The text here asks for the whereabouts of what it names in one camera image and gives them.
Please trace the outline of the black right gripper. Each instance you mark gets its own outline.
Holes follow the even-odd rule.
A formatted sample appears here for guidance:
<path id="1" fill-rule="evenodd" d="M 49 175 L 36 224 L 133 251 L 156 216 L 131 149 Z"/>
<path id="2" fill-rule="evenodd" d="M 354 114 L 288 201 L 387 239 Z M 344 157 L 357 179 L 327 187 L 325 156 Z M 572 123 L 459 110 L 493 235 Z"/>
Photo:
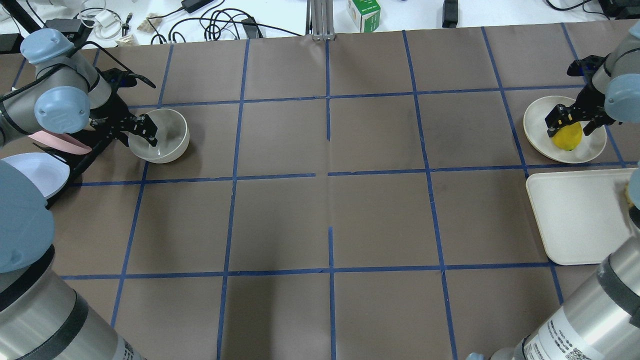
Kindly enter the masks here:
<path id="1" fill-rule="evenodd" d="M 586 85 L 576 97 L 573 105 L 556 104 L 544 117 L 547 137 L 553 138 L 563 128 L 586 124 L 582 128 L 585 136 L 590 136 L 596 129 L 612 125 L 615 120 L 605 112 L 605 95 L 594 85 Z"/>

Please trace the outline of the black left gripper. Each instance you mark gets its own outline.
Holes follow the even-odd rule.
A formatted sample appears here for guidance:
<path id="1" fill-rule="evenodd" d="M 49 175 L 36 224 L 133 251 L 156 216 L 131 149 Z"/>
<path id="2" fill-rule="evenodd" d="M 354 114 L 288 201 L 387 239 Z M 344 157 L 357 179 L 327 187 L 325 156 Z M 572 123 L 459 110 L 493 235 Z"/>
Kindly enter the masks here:
<path id="1" fill-rule="evenodd" d="M 90 109 L 90 119 L 114 130 L 115 137 L 125 146 L 130 144 L 125 133 L 145 139 L 152 147 L 158 144 L 158 126 L 153 119 L 148 114 L 132 114 L 119 95 L 111 95 L 104 104 Z"/>

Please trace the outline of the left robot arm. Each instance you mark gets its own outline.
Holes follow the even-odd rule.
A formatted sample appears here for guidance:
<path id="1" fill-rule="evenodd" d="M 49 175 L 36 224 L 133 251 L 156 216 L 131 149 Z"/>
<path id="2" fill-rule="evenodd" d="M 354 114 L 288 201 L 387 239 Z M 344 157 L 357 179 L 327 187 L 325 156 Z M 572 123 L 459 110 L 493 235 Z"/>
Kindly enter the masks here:
<path id="1" fill-rule="evenodd" d="M 77 133 L 91 120 L 130 117 L 117 88 L 59 30 L 20 44 L 36 79 L 1 98 L 1 144 L 46 130 Z M 55 221 L 25 174 L 1 162 L 1 358 L 142 360 L 144 356 L 53 271 Z"/>

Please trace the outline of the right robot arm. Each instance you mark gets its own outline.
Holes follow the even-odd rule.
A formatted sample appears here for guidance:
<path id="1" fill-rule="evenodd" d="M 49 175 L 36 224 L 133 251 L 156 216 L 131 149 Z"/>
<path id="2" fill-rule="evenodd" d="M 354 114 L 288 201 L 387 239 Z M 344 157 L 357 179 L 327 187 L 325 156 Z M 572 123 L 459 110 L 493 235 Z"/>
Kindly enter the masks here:
<path id="1" fill-rule="evenodd" d="M 535 150 L 564 164 L 595 159 L 606 126 L 639 123 L 639 25 L 606 56 L 577 59 L 569 76 L 586 84 L 576 98 L 544 96 L 523 115 Z M 639 331 L 639 169 L 531 175 L 525 183 L 548 257 L 596 265 L 536 330 L 492 360 L 637 360 Z"/>

